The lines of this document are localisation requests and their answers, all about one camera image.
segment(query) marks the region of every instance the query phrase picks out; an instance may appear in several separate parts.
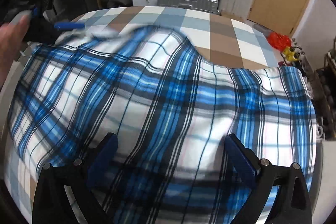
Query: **silver bolt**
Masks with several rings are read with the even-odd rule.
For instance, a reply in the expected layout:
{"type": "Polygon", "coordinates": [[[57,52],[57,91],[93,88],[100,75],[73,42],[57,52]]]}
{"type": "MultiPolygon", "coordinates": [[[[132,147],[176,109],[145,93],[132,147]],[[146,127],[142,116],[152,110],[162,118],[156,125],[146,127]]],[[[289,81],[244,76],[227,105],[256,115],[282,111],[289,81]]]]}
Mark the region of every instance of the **silver bolt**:
{"type": "Polygon", "coordinates": [[[48,170],[50,168],[50,166],[51,166],[51,164],[47,162],[46,164],[43,165],[43,169],[48,170]]]}
{"type": "Polygon", "coordinates": [[[299,170],[300,169],[300,165],[298,163],[293,163],[293,168],[296,169],[296,170],[299,170]]]}
{"type": "Polygon", "coordinates": [[[74,166],[78,166],[78,165],[81,165],[82,164],[82,160],[81,159],[76,159],[73,161],[73,165],[74,166]]]}
{"type": "Polygon", "coordinates": [[[268,166],[268,165],[269,165],[269,161],[266,160],[266,159],[261,159],[261,160],[260,160],[260,163],[261,163],[262,165],[264,165],[264,166],[268,166]]]}

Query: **red plastic bag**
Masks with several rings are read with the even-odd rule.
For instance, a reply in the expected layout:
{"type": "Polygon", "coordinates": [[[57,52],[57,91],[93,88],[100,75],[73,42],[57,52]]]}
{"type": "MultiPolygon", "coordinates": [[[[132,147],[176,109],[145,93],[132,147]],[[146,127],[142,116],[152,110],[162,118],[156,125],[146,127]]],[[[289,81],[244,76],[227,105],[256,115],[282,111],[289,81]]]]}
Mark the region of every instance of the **red plastic bag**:
{"type": "Polygon", "coordinates": [[[267,41],[273,48],[280,52],[283,52],[286,47],[291,47],[292,45],[292,41],[288,36],[276,32],[271,32],[267,37],[267,41]]]}

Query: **human hand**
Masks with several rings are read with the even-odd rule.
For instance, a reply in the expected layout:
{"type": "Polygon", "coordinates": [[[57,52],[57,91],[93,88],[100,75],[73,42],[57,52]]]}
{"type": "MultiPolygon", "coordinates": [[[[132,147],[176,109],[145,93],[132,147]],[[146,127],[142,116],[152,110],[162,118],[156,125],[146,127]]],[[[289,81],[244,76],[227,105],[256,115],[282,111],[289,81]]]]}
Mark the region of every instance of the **human hand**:
{"type": "Polygon", "coordinates": [[[29,28],[30,16],[24,15],[16,24],[4,23],[0,27],[0,89],[11,69],[21,42],[29,28]]]}

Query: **wall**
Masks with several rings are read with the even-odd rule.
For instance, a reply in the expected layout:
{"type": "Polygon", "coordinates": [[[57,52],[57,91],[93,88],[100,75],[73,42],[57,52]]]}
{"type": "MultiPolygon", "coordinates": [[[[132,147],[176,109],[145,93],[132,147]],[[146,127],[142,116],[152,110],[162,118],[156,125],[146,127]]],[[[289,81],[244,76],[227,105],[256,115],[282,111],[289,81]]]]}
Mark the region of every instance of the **wall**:
{"type": "Polygon", "coordinates": [[[336,36],[336,7],[332,1],[314,0],[300,28],[293,37],[302,45],[312,67],[323,67],[324,55],[336,36]]]}

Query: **checkered tablecloth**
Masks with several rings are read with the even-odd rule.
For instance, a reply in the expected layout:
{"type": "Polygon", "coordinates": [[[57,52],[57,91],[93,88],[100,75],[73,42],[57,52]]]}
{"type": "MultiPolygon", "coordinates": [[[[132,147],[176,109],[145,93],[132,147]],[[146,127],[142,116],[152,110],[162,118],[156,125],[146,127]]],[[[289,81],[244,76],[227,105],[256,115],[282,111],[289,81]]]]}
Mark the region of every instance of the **checkered tablecloth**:
{"type": "Polygon", "coordinates": [[[230,68],[277,67],[282,60],[261,32],[245,23],[200,11],[127,7],[89,12],[76,20],[88,29],[109,26],[121,34],[147,24],[172,27],[186,34],[212,63],[230,68]]]}
{"type": "MultiPolygon", "coordinates": [[[[127,33],[157,24],[185,33],[205,58],[231,68],[262,69],[277,66],[278,58],[262,33],[229,18],[204,12],[165,8],[128,7],[89,12],[76,19],[88,30],[109,26],[127,33]]],[[[10,137],[6,143],[5,182],[24,217],[31,221],[36,181],[20,159],[10,137]]]]}

